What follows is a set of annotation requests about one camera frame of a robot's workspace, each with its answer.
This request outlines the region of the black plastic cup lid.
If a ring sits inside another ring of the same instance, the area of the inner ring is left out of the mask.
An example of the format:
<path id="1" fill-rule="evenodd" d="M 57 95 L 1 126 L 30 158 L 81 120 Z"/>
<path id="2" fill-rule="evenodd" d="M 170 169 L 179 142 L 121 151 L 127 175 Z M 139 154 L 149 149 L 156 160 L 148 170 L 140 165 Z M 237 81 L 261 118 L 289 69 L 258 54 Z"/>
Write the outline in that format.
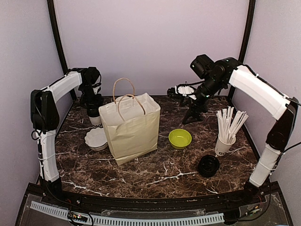
<path id="1" fill-rule="evenodd" d="M 88 117 L 91 117 L 91 118 L 96 118 L 96 117 L 100 116 L 99 111 L 96 108 L 87 109 L 87 115 L 88 115 Z"/>

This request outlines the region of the white paper cup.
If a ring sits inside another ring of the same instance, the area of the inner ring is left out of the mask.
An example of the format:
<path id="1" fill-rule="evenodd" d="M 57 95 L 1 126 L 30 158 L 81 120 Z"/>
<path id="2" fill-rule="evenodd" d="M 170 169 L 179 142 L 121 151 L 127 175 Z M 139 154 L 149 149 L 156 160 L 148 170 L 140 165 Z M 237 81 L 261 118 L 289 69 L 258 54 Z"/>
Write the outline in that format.
<path id="1" fill-rule="evenodd" d="M 89 119 L 90 119 L 90 122 L 93 125 L 93 127 L 95 127 L 95 128 L 96 127 L 100 127 L 100 128 L 103 127 L 101 117 L 99 115 L 96 116 L 96 117 L 90 117 L 89 116 Z"/>

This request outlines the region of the beige paper bag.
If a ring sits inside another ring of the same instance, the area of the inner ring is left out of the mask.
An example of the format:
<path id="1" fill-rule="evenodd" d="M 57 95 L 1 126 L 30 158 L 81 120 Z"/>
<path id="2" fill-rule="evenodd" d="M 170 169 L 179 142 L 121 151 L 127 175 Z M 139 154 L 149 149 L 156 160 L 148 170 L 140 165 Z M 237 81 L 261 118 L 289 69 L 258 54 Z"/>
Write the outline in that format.
<path id="1" fill-rule="evenodd" d="M 160 105 L 148 94 L 126 94 L 100 106 L 109 150 L 118 165 L 158 147 Z"/>

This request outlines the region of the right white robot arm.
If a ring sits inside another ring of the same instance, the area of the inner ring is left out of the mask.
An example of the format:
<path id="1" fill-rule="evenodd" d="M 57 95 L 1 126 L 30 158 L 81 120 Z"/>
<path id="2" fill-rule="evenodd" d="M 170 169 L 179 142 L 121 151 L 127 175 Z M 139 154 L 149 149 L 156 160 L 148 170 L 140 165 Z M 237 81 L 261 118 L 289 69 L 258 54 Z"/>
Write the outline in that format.
<path id="1" fill-rule="evenodd" d="M 192 61 L 190 68 L 202 82 L 192 93 L 195 99 L 189 104 L 189 109 L 182 121 L 184 124 L 187 124 L 189 119 L 200 121 L 201 114 L 207 112 L 208 99 L 219 90 L 226 89 L 228 85 L 250 96 L 276 120 L 267 135 L 263 153 L 248 180 L 251 186 L 240 193 L 242 203 L 250 204 L 258 197 L 256 187 L 264 183 L 285 153 L 300 104 L 296 98 L 289 98 L 278 91 L 256 75 L 249 66 L 232 57 L 214 62 L 205 54 L 199 55 Z"/>

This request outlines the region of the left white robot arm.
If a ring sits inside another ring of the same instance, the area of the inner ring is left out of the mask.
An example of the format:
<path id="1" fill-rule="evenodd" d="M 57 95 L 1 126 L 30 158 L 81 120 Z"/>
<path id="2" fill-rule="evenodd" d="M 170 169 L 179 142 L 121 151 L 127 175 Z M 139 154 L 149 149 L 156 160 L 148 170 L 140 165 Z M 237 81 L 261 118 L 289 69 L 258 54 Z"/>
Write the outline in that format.
<path id="1" fill-rule="evenodd" d="M 59 179 L 55 158 L 55 135 L 60 116 L 57 102 L 72 89 L 81 91 L 80 104 L 87 110 L 93 126 L 101 124 L 98 108 L 103 105 L 99 93 L 101 74 L 96 67 L 73 68 L 66 75 L 42 88 L 31 92 L 31 121 L 34 131 L 32 138 L 38 143 L 40 176 L 53 183 Z"/>

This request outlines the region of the green bowl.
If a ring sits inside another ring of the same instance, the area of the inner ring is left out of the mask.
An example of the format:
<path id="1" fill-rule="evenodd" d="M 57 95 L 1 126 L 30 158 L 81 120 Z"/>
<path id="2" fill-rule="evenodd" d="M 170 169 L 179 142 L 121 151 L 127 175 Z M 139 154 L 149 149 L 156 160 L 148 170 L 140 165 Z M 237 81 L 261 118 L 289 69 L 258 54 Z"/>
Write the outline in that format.
<path id="1" fill-rule="evenodd" d="M 171 146 L 175 149 L 185 149 L 191 142 L 191 134 L 184 129 L 174 129 L 169 133 L 168 136 Z"/>

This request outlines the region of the bundle of wrapped straws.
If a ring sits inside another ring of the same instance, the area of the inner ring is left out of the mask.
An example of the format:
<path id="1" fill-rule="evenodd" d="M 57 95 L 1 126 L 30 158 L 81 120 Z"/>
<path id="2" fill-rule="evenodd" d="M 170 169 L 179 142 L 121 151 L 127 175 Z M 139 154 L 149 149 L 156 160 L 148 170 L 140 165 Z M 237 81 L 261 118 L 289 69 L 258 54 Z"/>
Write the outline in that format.
<path id="1" fill-rule="evenodd" d="M 218 110 L 216 116 L 220 140 L 226 144 L 230 144 L 234 141 L 236 134 L 248 118 L 245 111 L 237 111 L 234 113 L 234 107 L 231 106 Z"/>

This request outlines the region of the white scalloped bowl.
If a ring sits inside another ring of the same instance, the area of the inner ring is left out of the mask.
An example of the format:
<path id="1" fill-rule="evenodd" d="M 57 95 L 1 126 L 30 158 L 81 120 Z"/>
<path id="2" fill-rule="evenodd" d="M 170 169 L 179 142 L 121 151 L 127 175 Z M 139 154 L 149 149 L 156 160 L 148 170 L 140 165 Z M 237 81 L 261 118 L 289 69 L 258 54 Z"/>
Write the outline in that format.
<path id="1" fill-rule="evenodd" d="M 93 151 L 104 150 L 108 146 L 103 128 L 91 129 L 85 136 L 85 144 Z"/>

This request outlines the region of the white cup holding straws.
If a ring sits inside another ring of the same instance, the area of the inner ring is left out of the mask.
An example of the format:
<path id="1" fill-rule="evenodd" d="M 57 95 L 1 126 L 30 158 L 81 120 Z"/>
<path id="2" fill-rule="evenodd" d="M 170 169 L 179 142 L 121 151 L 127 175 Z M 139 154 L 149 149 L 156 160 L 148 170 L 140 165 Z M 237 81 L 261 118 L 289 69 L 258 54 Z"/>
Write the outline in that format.
<path id="1" fill-rule="evenodd" d="M 232 147 L 232 145 L 236 142 L 236 137 L 233 138 L 229 143 L 225 143 L 222 141 L 222 137 L 219 134 L 218 139 L 215 145 L 215 154 L 218 156 L 224 156 Z"/>

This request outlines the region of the stack of black lids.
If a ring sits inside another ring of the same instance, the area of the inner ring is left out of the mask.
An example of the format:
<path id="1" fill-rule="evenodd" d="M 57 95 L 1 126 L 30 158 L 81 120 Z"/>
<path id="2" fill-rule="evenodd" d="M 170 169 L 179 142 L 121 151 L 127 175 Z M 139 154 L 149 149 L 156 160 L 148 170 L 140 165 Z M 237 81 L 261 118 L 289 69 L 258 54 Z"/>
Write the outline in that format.
<path id="1" fill-rule="evenodd" d="M 220 163 L 215 156 L 205 155 L 198 163 L 198 173 L 205 178 L 210 178 L 216 174 L 219 167 Z"/>

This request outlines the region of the black table edge rail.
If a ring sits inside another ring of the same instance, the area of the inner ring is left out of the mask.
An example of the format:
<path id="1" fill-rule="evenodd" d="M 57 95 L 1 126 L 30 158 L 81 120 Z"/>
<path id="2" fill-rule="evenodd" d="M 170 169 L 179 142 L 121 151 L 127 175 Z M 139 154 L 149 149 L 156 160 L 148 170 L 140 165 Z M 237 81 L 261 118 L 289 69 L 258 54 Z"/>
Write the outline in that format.
<path id="1" fill-rule="evenodd" d="M 229 212 L 237 211 L 239 207 L 246 205 L 242 201 L 242 190 L 223 194 L 171 199 L 113 198 L 66 191 L 63 192 L 63 195 L 71 202 L 63 203 L 62 201 L 58 201 L 52 195 L 48 194 L 42 186 L 29 183 L 23 196 L 20 210 L 24 210 L 30 206 L 30 198 L 37 199 L 37 201 L 46 204 L 53 204 L 60 208 L 82 210 L 84 213 L 101 213 L 104 210 L 151 212 L 196 209 L 205 209 L 206 212 Z"/>

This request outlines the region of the left black frame post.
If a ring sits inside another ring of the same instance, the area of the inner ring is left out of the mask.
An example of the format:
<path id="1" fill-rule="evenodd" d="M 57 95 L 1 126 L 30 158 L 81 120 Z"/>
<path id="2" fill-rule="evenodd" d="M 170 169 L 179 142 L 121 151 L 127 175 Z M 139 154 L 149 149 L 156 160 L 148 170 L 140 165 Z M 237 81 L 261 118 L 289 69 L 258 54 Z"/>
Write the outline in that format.
<path id="1" fill-rule="evenodd" d="M 51 28 L 52 28 L 52 33 L 53 33 L 53 37 L 54 37 L 54 41 L 55 41 L 57 54 L 59 57 L 62 71 L 64 74 L 66 74 L 68 71 L 68 66 L 67 66 L 65 55 L 64 55 L 59 27 L 58 27 L 58 23 L 57 23 L 57 18 L 56 18 L 56 13 L 55 13 L 55 3 L 53 0 L 47 0 L 47 5 L 48 5 L 48 13 L 49 13 L 49 18 L 50 18 L 50 23 L 51 23 Z"/>

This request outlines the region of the black frame post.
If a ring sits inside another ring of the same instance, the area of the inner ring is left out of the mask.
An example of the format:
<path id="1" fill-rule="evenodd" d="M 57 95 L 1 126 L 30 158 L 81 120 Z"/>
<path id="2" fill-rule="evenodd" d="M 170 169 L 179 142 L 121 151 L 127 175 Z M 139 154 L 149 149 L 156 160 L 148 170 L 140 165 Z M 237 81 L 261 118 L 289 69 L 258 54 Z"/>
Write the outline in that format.
<path id="1" fill-rule="evenodd" d="M 68 66 L 67 66 L 65 55 L 64 55 L 59 27 L 58 27 L 58 23 L 57 23 L 57 18 L 56 18 L 56 13 L 55 13 L 55 3 L 53 0 L 47 0 L 47 5 L 48 5 L 48 13 L 49 13 L 49 18 L 50 18 L 50 23 L 51 23 L 51 28 L 52 28 L 52 33 L 53 33 L 53 37 L 54 37 L 54 41 L 55 41 L 57 54 L 59 57 L 62 71 L 64 74 L 66 74 L 68 71 Z"/>
<path id="2" fill-rule="evenodd" d="M 256 5 L 256 0 L 249 0 L 247 17 L 246 17 L 246 24 L 245 24 L 245 29 L 244 29 L 244 35 L 243 35 L 242 44 L 241 44 L 241 48 L 240 48 L 240 53 L 239 53 L 239 57 L 238 57 L 238 60 L 241 63 L 244 62 L 246 52 L 247 52 L 247 47 L 248 47 L 250 34 L 251 34 L 251 29 L 252 29 L 252 24 L 253 24 L 255 5 Z"/>

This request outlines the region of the right black frame post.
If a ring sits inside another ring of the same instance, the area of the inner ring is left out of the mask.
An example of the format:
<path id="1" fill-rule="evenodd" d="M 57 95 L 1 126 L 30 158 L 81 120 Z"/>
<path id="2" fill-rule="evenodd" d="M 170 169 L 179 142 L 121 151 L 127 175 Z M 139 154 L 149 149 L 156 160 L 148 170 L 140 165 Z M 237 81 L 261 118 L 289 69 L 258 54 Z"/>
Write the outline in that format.
<path id="1" fill-rule="evenodd" d="M 255 5 L 256 5 L 256 0 L 249 0 L 247 17 L 246 17 L 246 24 L 245 24 L 245 29 L 244 29 L 244 35 L 243 35 L 242 44 L 241 44 L 241 48 L 240 48 L 240 53 L 239 53 L 239 57 L 238 57 L 238 60 L 241 63 L 244 62 L 246 52 L 247 52 L 247 47 L 248 47 L 250 34 L 251 34 L 251 29 L 252 29 L 252 24 L 253 24 Z"/>

